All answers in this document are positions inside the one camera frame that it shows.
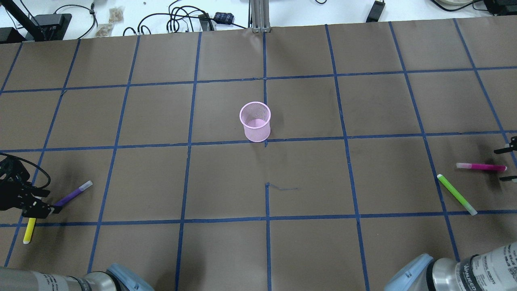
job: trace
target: white table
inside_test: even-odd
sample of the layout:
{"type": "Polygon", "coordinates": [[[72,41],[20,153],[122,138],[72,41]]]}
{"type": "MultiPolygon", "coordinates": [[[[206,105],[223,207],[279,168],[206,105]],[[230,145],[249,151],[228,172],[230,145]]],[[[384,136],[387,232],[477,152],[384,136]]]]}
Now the white table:
{"type": "MultiPolygon", "coordinates": [[[[457,12],[446,12],[436,7],[430,0],[385,0],[386,6],[380,21],[404,21],[421,19],[445,19],[445,18],[468,18],[491,16],[486,11],[476,11],[472,6],[457,12]]],[[[19,0],[14,0],[22,10],[19,0]]],[[[95,0],[95,11],[99,23],[107,23],[109,8],[124,6],[124,22],[115,25],[112,36],[121,36],[123,30],[136,26],[140,20],[148,14],[164,12],[170,1],[163,0],[95,0]]],[[[359,23],[364,22],[373,5],[374,0],[328,0],[320,5],[314,0],[270,0],[270,22],[271,26],[303,26],[335,23],[359,23]]],[[[65,4],[79,4],[89,7],[90,0],[25,0],[24,3],[32,14],[50,14],[65,4]]],[[[247,26],[248,21],[248,0],[181,0],[174,6],[192,5],[199,7],[214,16],[215,12],[231,12],[235,16],[235,23],[247,26]]],[[[478,8],[484,9],[483,3],[476,4],[478,8]]],[[[65,39],[74,39],[82,35],[91,25],[92,17],[86,9],[68,8],[61,9],[61,13],[71,13],[72,21],[68,27],[65,39]]],[[[145,20],[153,34],[166,33],[165,23],[167,16],[152,16],[145,20]]],[[[199,31],[199,21],[192,20],[194,29],[199,31]]],[[[12,26],[11,20],[7,17],[5,9],[0,8],[0,27],[12,26]]],[[[217,30],[236,29],[228,25],[217,25],[217,30]]],[[[95,35],[95,30],[85,38],[95,35]]],[[[20,29],[25,36],[26,30],[20,29]]]]}

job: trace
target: black device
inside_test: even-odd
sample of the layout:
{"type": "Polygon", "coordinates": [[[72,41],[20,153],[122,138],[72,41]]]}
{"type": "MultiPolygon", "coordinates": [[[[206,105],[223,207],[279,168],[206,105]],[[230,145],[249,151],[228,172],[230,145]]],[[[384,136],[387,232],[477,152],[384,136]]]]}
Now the black device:
{"type": "Polygon", "coordinates": [[[23,37],[17,30],[12,27],[0,28],[0,44],[17,43],[25,40],[25,37],[23,37]]]}
{"type": "Polygon", "coordinates": [[[201,29],[203,31],[214,31],[214,26],[212,25],[212,20],[210,20],[210,16],[208,13],[206,14],[200,14],[199,16],[199,23],[201,24],[201,29]]]}
{"type": "Polygon", "coordinates": [[[493,15],[517,15],[517,0],[483,0],[493,15]]]}
{"type": "Polygon", "coordinates": [[[386,3],[384,3],[384,0],[377,1],[373,3],[372,9],[370,10],[370,14],[368,14],[368,17],[366,18],[366,22],[377,22],[379,21],[379,18],[381,18],[381,14],[383,13],[384,6],[386,3]]]}
{"type": "Polygon", "coordinates": [[[63,207],[49,205],[37,197],[47,197],[49,190],[44,188],[50,184],[50,177],[38,165],[17,156],[0,153],[5,156],[0,162],[0,210],[19,208],[23,217],[44,219],[50,213],[59,213],[63,207]],[[29,182],[31,175],[23,166],[23,162],[35,166],[48,178],[42,187],[35,187],[29,182]]]}
{"type": "Polygon", "coordinates": [[[29,19],[13,0],[0,0],[0,4],[27,30],[27,40],[45,41],[63,39],[71,14],[43,14],[29,19]]]}
{"type": "MultiPolygon", "coordinates": [[[[504,148],[494,150],[494,154],[504,154],[504,153],[510,153],[513,151],[517,151],[517,136],[514,136],[510,139],[510,143],[506,144],[504,148]]],[[[517,179],[517,176],[507,176],[507,177],[501,177],[499,180],[501,181],[513,181],[517,179]]]]}
{"type": "MultiPolygon", "coordinates": [[[[62,40],[72,20],[72,14],[42,14],[34,16],[31,20],[35,25],[36,20],[38,21],[45,40],[62,40]]],[[[34,39],[30,34],[27,34],[26,38],[27,40],[34,39]]]]}

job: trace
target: blue tape grid line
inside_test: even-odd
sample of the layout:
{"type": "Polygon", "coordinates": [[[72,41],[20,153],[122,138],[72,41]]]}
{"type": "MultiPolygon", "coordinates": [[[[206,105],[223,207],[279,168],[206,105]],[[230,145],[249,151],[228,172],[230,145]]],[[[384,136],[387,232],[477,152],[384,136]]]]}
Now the blue tape grid line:
{"type": "MultiPolygon", "coordinates": [[[[503,135],[505,142],[508,143],[508,137],[506,136],[506,132],[503,129],[503,124],[501,123],[501,120],[497,116],[497,112],[495,112],[495,108],[494,108],[494,105],[492,104],[492,101],[490,100],[490,96],[488,95],[488,92],[486,91],[483,81],[481,80],[481,77],[479,76],[478,68],[476,67],[476,64],[474,64],[474,59],[472,58],[470,51],[468,50],[468,46],[467,46],[467,43],[465,42],[465,38],[463,37],[463,34],[461,33],[460,26],[458,25],[458,22],[456,19],[453,19],[453,21],[454,21],[454,25],[456,26],[456,30],[458,31],[458,34],[460,36],[463,47],[465,48],[465,52],[467,53],[470,64],[472,65],[472,69],[474,70],[474,74],[476,74],[476,78],[478,79],[479,85],[481,86],[481,89],[483,90],[483,94],[486,98],[486,102],[488,103],[490,110],[492,111],[492,114],[494,114],[494,118],[495,118],[495,121],[497,122],[497,126],[499,126],[500,133],[503,135]]],[[[517,167],[517,158],[515,158],[515,154],[513,152],[511,152],[510,154],[513,159],[513,163],[517,167]]]]}
{"type": "Polygon", "coordinates": [[[336,85],[336,95],[337,95],[337,101],[338,101],[339,117],[341,120],[341,128],[343,129],[343,137],[344,137],[343,140],[345,142],[346,163],[348,165],[348,176],[350,178],[350,186],[352,188],[352,200],[354,202],[354,212],[355,212],[355,219],[356,219],[356,225],[357,225],[357,238],[359,240],[359,252],[361,255],[364,286],[366,288],[366,291],[370,291],[370,282],[368,280],[368,269],[366,266],[366,256],[364,254],[364,244],[362,241],[361,214],[359,213],[359,205],[357,203],[357,195],[356,195],[355,182],[354,182],[354,172],[352,171],[352,161],[350,159],[350,150],[349,150],[349,146],[348,146],[348,135],[346,134],[345,121],[343,118],[343,109],[341,107],[341,94],[339,91],[339,82],[338,82],[338,74],[337,74],[337,70],[336,70],[336,61],[334,59],[334,51],[332,49],[332,41],[330,40],[330,32],[328,30],[327,24],[325,24],[325,31],[327,33],[327,41],[328,41],[328,47],[329,47],[329,51],[330,51],[330,59],[332,60],[332,70],[333,70],[333,75],[334,75],[334,83],[336,85]]]}
{"type": "MultiPolygon", "coordinates": [[[[505,133],[514,134],[517,130],[505,130],[505,133]]],[[[500,131],[487,131],[487,132],[464,132],[464,133],[426,133],[428,137],[434,136],[456,136],[456,135],[490,135],[500,134],[500,131]]],[[[388,134],[388,135],[359,135],[359,136],[347,136],[347,139],[371,139],[371,138],[397,138],[397,137],[421,137],[422,134],[388,134]]],[[[342,140],[342,136],[329,136],[329,137],[302,137],[302,138],[275,138],[268,139],[268,142],[288,142],[288,141],[313,141],[313,140],[342,140]]],[[[252,143],[249,140],[227,140],[227,141],[202,141],[192,142],[193,147],[197,146],[210,146],[218,144],[236,144],[236,143],[252,143]]],[[[137,148],[164,148],[164,147],[187,147],[188,143],[156,143],[156,144],[129,144],[119,145],[118,149],[137,149],[137,148]]],[[[72,148],[46,148],[46,149],[16,149],[16,150],[0,150],[3,153],[20,153],[20,152],[60,152],[60,151],[89,151],[89,150],[112,150],[115,147],[112,145],[103,145],[98,147],[72,147],[72,148]]]]}
{"type": "MultiPolygon", "coordinates": [[[[59,106],[61,105],[61,101],[63,99],[63,95],[66,92],[65,88],[66,88],[66,85],[68,84],[68,79],[70,78],[70,74],[72,73],[73,64],[75,62],[75,57],[77,56],[77,52],[79,50],[79,45],[80,44],[81,44],[81,40],[79,39],[77,41],[76,46],[75,46],[75,51],[74,51],[74,54],[73,54],[73,57],[72,57],[72,61],[70,62],[70,67],[68,68],[68,72],[67,72],[67,75],[66,75],[66,78],[65,78],[65,82],[63,84],[63,87],[61,88],[61,94],[59,95],[59,99],[57,101],[56,108],[54,110],[54,115],[52,116],[52,121],[50,122],[49,131],[47,132],[47,136],[45,138],[45,143],[43,144],[43,149],[42,149],[41,154],[39,156],[39,160],[38,160],[38,163],[37,163],[37,165],[39,167],[41,166],[41,162],[43,161],[43,155],[45,153],[44,150],[47,148],[47,145],[49,143],[50,133],[52,132],[52,128],[54,127],[54,123],[55,123],[56,117],[57,117],[57,112],[59,111],[59,106]]],[[[18,52],[16,54],[16,57],[15,57],[14,61],[12,62],[10,70],[12,70],[12,68],[14,67],[14,63],[15,63],[16,59],[18,58],[18,55],[20,54],[21,48],[22,48],[22,45],[20,45],[20,47],[18,49],[18,52]]],[[[36,183],[37,176],[38,176],[38,169],[36,168],[36,171],[34,172],[34,175],[33,175],[32,184],[36,183]]],[[[7,257],[5,259],[4,267],[7,267],[9,265],[9,261],[11,260],[12,251],[14,250],[14,246],[16,244],[16,240],[17,240],[18,234],[20,232],[20,227],[21,227],[22,221],[23,221],[23,216],[20,215],[20,218],[18,219],[18,225],[17,225],[16,230],[14,231],[14,235],[12,237],[12,242],[11,242],[11,246],[9,248],[9,252],[7,253],[7,257]]]]}
{"type": "MultiPolygon", "coordinates": [[[[7,72],[7,76],[4,80],[4,84],[2,84],[2,88],[0,88],[0,96],[2,95],[2,92],[4,91],[4,88],[7,84],[7,80],[9,80],[9,76],[11,76],[12,69],[14,68],[14,64],[16,63],[16,60],[18,59],[18,55],[20,55],[20,51],[22,50],[23,43],[20,43],[20,46],[18,47],[18,51],[16,52],[16,55],[14,56],[14,60],[12,60],[12,64],[9,68],[9,71],[7,72]]],[[[9,260],[11,259],[12,250],[14,249],[14,244],[16,243],[16,238],[18,237],[18,232],[20,231],[20,224],[22,223],[22,216],[20,215],[20,218],[18,219],[18,222],[14,224],[16,226],[16,230],[14,231],[14,235],[11,241],[11,245],[9,246],[9,252],[7,253],[7,257],[4,262],[4,267],[7,267],[9,264],[9,260]]]]}
{"type": "MultiPolygon", "coordinates": [[[[507,67],[485,67],[485,68],[460,68],[460,69],[439,69],[439,70],[408,70],[407,74],[421,74],[421,73],[433,73],[433,72],[458,72],[458,71],[484,71],[484,70],[508,70],[517,69],[517,66],[507,67]]],[[[347,76],[371,76],[371,75],[392,75],[392,74],[404,74],[404,71],[385,71],[385,72],[358,72],[358,73],[338,73],[338,77],[347,76]]],[[[285,80],[285,79],[307,79],[307,78],[332,78],[334,74],[325,75],[301,75],[301,76],[279,76],[279,77],[255,77],[255,78],[242,78],[242,79],[221,79],[221,80],[198,80],[197,83],[220,83],[220,82],[246,82],[256,80],[285,80]]],[[[178,82],[156,82],[156,83],[139,83],[130,84],[130,87],[138,86],[159,86],[159,85],[178,85],[178,84],[194,84],[194,81],[178,81],[178,82]]],[[[68,87],[67,90],[84,90],[84,89],[101,89],[101,88],[119,88],[126,87],[127,85],[100,85],[100,86],[81,86],[81,87],[68,87]]],[[[22,93],[22,92],[40,92],[40,91],[60,91],[62,88],[40,88],[40,89],[22,89],[22,90],[4,90],[4,93],[22,93]]]]}
{"type": "Polygon", "coordinates": [[[444,216],[444,219],[445,219],[445,223],[447,224],[447,230],[449,232],[449,237],[450,237],[450,240],[451,240],[451,245],[452,245],[452,250],[454,252],[454,257],[455,257],[455,259],[457,261],[459,261],[460,260],[460,255],[458,253],[458,247],[456,246],[456,240],[454,239],[454,233],[452,232],[452,227],[451,227],[451,224],[450,224],[450,221],[449,221],[449,215],[447,213],[447,207],[445,205],[444,197],[443,197],[443,194],[442,194],[442,189],[440,188],[440,184],[439,184],[438,178],[436,177],[436,169],[434,167],[433,156],[431,155],[431,150],[429,149],[429,143],[427,141],[427,134],[425,133],[425,130],[424,130],[424,127],[423,127],[423,124],[422,124],[422,119],[420,118],[420,113],[418,111],[418,107],[417,107],[417,103],[416,103],[416,100],[415,100],[415,96],[413,94],[413,89],[412,89],[411,83],[409,81],[409,75],[407,74],[406,66],[404,64],[404,59],[402,58],[402,53],[400,51],[399,43],[397,42],[397,36],[395,35],[395,30],[393,29],[393,25],[391,24],[391,22],[389,22],[389,28],[390,28],[391,34],[393,36],[393,41],[395,43],[395,48],[397,49],[397,54],[399,55],[400,64],[402,66],[402,70],[404,71],[404,77],[406,79],[407,89],[409,90],[409,95],[411,96],[411,101],[413,103],[413,107],[415,108],[415,115],[416,115],[417,120],[418,120],[418,125],[420,126],[420,131],[421,131],[422,139],[423,139],[423,142],[424,142],[424,145],[425,145],[425,151],[427,152],[427,156],[429,158],[429,164],[431,166],[431,171],[433,172],[434,183],[436,185],[436,190],[438,191],[438,197],[439,197],[440,203],[442,205],[443,216],[444,216]]]}
{"type": "Polygon", "coordinates": [[[189,122],[189,138],[188,138],[188,150],[187,150],[187,165],[185,167],[185,183],[183,186],[183,201],[181,203],[181,223],[179,225],[179,235],[178,235],[178,254],[176,257],[176,283],[174,286],[174,290],[178,290],[179,288],[179,271],[181,267],[181,251],[183,247],[183,230],[185,227],[185,210],[187,207],[187,189],[189,183],[189,170],[190,170],[190,152],[192,150],[192,124],[194,122],[194,106],[195,106],[195,92],[197,87],[197,70],[199,68],[199,54],[201,50],[201,35],[197,38],[197,52],[195,56],[195,69],[194,69],[194,83],[192,85],[192,103],[190,105],[190,122],[189,122]]]}
{"type": "Polygon", "coordinates": [[[267,258],[267,291],[271,291],[271,216],[269,213],[269,182],[265,186],[266,192],[266,258],[267,258]]]}
{"type": "Polygon", "coordinates": [[[113,155],[111,156],[110,169],[108,170],[108,178],[106,180],[106,186],[104,188],[104,195],[102,196],[102,202],[101,202],[100,211],[99,211],[99,218],[97,219],[97,227],[95,229],[95,236],[94,236],[94,241],[93,241],[93,244],[92,244],[92,252],[90,254],[90,260],[89,260],[89,263],[88,263],[88,271],[87,271],[87,273],[90,273],[92,271],[92,265],[93,265],[93,262],[94,262],[95,250],[97,248],[97,241],[98,241],[98,238],[99,238],[99,231],[100,231],[100,227],[101,227],[102,216],[104,215],[104,207],[105,207],[105,204],[106,204],[106,198],[108,196],[108,189],[110,187],[111,175],[113,173],[113,165],[115,164],[115,156],[117,154],[118,140],[119,140],[119,137],[120,137],[120,129],[122,128],[122,121],[124,120],[124,111],[126,110],[126,102],[127,102],[127,98],[128,98],[130,84],[131,84],[131,78],[133,77],[134,64],[136,62],[136,55],[138,53],[138,46],[139,46],[139,44],[140,44],[140,36],[137,36],[136,37],[136,44],[135,44],[134,54],[133,54],[133,60],[131,62],[131,70],[129,71],[128,82],[126,84],[126,91],[124,93],[124,100],[122,101],[122,107],[120,109],[120,117],[118,119],[118,128],[117,128],[117,135],[115,136],[115,144],[114,144],[114,147],[113,147],[113,155]]]}
{"type": "MultiPolygon", "coordinates": [[[[470,215],[467,211],[450,211],[449,216],[470,215]]],[[[517,209],[503,210],[480,210],[477,215],[494,214],[517,214],[517,209]]],[[[365,213],[361,214],[362,219],[377,219],[390,217],[428,217],[442,216],[443,212],[409,212],[409,213],[365,213]]],[[[148,225],[148,224],[190,224],[190,223],[227,223],[227,222],[247,222],[247,221],[282,221],[282,220],[327,220],[327,219],[356,219],[355,214],[327,214],[327,215],[287,215],[287,216],[251,216],[234,217],[222,219],[170,219],[170,220],[136,220],[136,221],[103,221],[101,225],[148,225]]],[[[0,224],[0,228],[17,227],[17,223],[0,224]]],[[[36,223],[37,227],[55,226],[97,226],[97,222],[42,222],[36,223]]]]}
{"type": "Polygon", "coordinates": [[[9,67],[9,71],[7,72],[7,76],[5,77],[4,84],[2,84],[2,88],[0,89],[0,94],[4,91],[5,85],[7,85],[7,80],[9,80],[9,76],[11,76],[12,69],[14,68],[14,64],[16,63],[16,60],[18,59],[18,56],[20,55],[20,51],[22,50],[23,43],[20,43],[20,46],[18,46],[18,51],[16,52],[16,55],[14,56],[14,60],[12,60],[11,66],[9,67]]]}

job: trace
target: pencil cup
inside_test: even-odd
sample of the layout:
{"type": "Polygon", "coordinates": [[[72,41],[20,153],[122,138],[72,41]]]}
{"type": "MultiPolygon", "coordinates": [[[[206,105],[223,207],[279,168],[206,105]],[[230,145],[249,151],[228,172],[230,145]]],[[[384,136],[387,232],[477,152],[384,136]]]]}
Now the pencil cup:
{"type": "Polygon", "coordinates": [[[267,139],[271,133],[269,119],[271,111],[262,102],[250,102],[240,110],[240,122],[244,126],[244,134],[253,142],[267,139]]]}

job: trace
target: light blue joint cover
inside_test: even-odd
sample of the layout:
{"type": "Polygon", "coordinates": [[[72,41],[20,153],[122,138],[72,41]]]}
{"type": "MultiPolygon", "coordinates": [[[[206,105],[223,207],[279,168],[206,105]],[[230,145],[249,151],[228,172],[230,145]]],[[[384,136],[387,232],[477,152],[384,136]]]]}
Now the light blue joint cover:
{"type": "Polygon", "coordinates": [[[117,277],[130,291],[155,291],[137,274],[122,265],[112,264],[108,271],[117,277]]]}
{"type": "Polygon", "coordinates": [[[433,257],[428,254],[419,255],[391,278],[384,291],[407,291],[432,261],[433,257]]]}

